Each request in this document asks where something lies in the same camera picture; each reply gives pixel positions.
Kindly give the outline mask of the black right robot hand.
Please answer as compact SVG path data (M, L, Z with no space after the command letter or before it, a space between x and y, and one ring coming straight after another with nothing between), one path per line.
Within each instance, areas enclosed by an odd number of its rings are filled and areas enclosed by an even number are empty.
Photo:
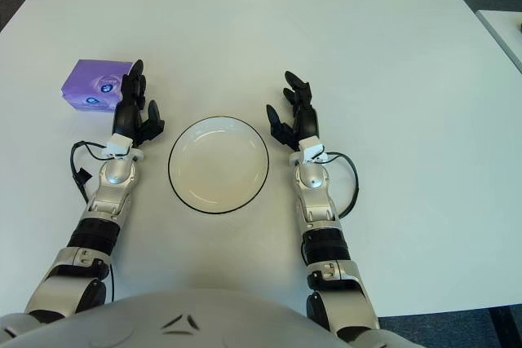
M275 108L270 104L266 105L266 112L271 136L280 144L297 152L300 140L312 136L319 137L318 120L316 110L312 106L310 84L302 81L291 71L285 71L285 80L290 88L284 88L283 95L292 107L293 125L281 122Z

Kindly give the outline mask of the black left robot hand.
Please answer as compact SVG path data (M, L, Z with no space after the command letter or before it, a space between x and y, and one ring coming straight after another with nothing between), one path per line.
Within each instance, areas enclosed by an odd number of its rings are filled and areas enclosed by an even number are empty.
M144 62L138 59L130 71L122 76L122 99L116 105L113 118L112 133L130 139L133 148L155 139L163 132L165 126L155 100L148 103L148 118L142 120L141 112L146 101L146 76L143 70Z

